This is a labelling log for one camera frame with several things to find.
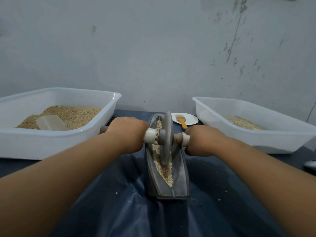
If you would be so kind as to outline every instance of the person's left arm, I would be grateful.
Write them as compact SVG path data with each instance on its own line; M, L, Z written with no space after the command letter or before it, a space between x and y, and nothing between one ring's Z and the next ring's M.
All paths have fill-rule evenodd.
M139 151L148 124L116 118L106 133L0 178L0 236L47 236L118 156Z

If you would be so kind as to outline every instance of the table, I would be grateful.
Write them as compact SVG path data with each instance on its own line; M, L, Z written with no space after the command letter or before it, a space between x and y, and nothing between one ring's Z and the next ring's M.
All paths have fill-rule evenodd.
M115 110L113 118L150 121L152 114ZM174 123L174 130L181 132L181 125ZM51 236L286 236L243 182L215 156L186 157L191 193L187 201L147 197L144 155L143 147L109 165ZM305 147L291 155L273 156L299 169L304 162L316 159ZM0 158L0 177L36 162Z

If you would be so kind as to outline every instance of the gray wall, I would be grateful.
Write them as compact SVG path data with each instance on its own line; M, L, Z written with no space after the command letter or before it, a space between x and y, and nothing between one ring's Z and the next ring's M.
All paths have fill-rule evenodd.
M236 98L305 121L315 10L315 0L1 0L0 96L98 89L120 92L120 108L189 113L193 96Z

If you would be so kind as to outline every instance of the orange brush handle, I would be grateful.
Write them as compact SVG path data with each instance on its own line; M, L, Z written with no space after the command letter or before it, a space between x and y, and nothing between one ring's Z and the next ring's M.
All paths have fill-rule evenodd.
M181 125L182 125L182 128L183 129L187 129L188 127L187 127L187 125L186 125L186 123L185 123L185 119L183 119L183 118L177 118L177 121L179 121L179 122L181 122Z

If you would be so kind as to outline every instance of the orange brush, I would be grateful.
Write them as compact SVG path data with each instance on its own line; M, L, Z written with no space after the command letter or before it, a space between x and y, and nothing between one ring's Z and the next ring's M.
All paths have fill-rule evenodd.
M187 125L185 124L184 115L176 115L176 119L177 119L177 121L179 121L181 123L183 129L186 130L188 128Z

